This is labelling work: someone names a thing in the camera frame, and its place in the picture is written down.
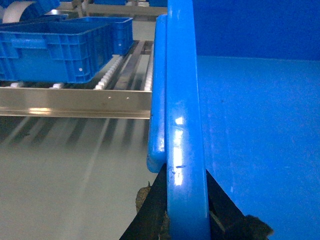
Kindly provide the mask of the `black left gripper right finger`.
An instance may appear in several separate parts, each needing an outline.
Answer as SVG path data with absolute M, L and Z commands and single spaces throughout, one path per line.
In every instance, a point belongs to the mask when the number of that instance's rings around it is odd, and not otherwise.
M 207 171 L 207 195 L 212 240 L 268 240 L 274 230 L 253 215 L 244 215 Z

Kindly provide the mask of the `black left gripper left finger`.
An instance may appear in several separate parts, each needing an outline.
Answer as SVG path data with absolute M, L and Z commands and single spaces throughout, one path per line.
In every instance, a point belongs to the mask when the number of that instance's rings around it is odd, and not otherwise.
M 169 240 L 167 214 L 167 165 L 163 164 L 153 184 L 142 187 L 135 199 L 137 214 L 121 240 Z

